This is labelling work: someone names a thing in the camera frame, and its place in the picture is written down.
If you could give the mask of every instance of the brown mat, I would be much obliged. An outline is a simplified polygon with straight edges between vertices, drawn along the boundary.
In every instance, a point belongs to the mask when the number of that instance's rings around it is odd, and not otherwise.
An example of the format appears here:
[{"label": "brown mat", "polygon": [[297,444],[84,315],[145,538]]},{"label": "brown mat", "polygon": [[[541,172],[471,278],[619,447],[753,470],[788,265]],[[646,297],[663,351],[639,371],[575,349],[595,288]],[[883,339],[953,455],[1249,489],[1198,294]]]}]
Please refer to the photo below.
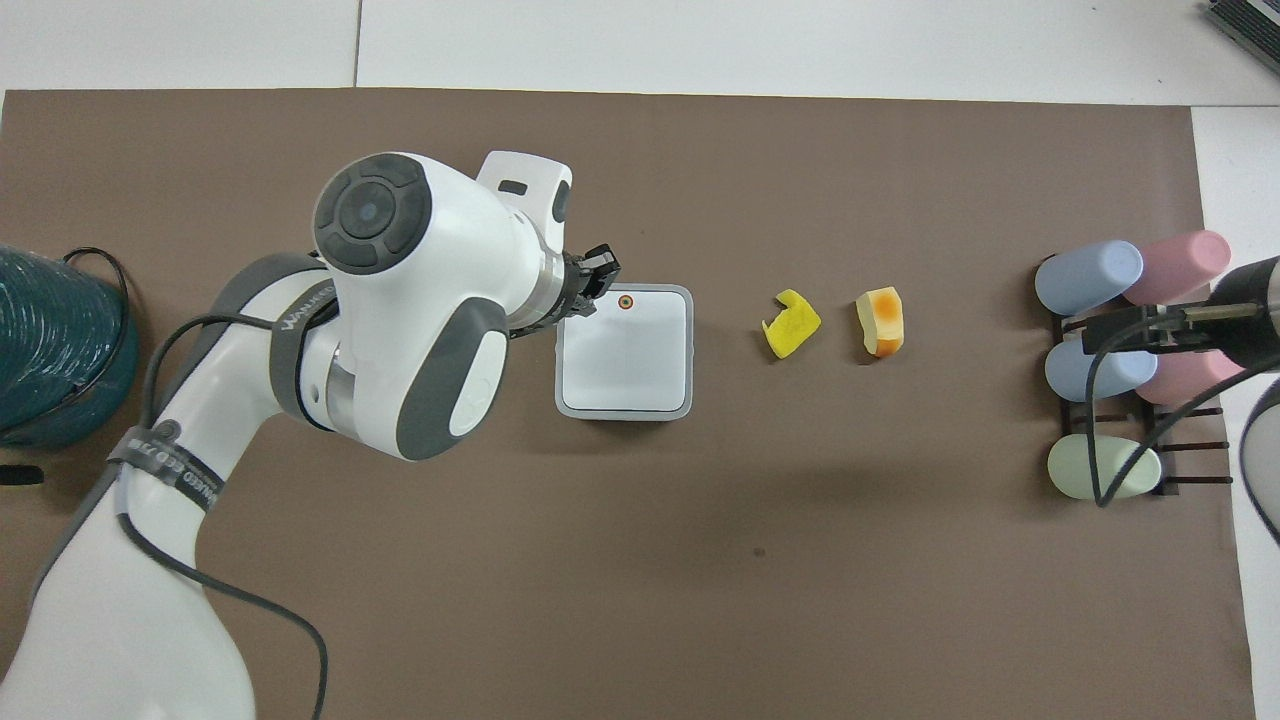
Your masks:
[{"label": "brown mat", "polygon": [[[1201,227],[1187,109],[411,90],[10,92],[0,241],[95,243],[146,336],[306,250],[349,160],[490,149],[573,168],[567,243],[696,302],[689,418],[556,411],[513,346],[477,437],[410,465],[276,418],[201,566],[319,625],[330,719],[1251,717],[1226,487],[1107,511],[1057,495],[1037,261]],[[852,301],[895,284],[868,364]],[[759,332],[787,287],[823,315]],[[136,405],[127,407],[132,416]],[[0,493],[0,666],[122,414]],[[294,628],[214,598],[261,717],[302,717]],[[76,678],[67,678],[76,692]]]}]

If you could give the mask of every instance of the white robotic arm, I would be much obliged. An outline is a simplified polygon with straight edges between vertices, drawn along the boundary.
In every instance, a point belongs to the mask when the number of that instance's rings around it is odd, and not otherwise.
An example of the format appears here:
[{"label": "white robotic arm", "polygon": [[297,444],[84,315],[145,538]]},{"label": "white robotic arm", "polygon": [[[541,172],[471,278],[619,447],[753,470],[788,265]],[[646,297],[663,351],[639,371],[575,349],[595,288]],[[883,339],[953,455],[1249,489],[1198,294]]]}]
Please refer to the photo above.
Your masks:
[{"label": "white robotic arm", "polygon": [[228,283],[214,313],[270,329],[206,327],[77,511],[37,583],[0,720],[253,717],[204,588],[143,555],[118,515],[193,568],[223,478],[276,413],[408,460],[468,436],[508,338],[591,313],[618,272],[608,246],[563,254],[571,179],[516,152],[490,154],[479,182],[399,152],[338,173],[315,211],[324,261],[275,255]]}]

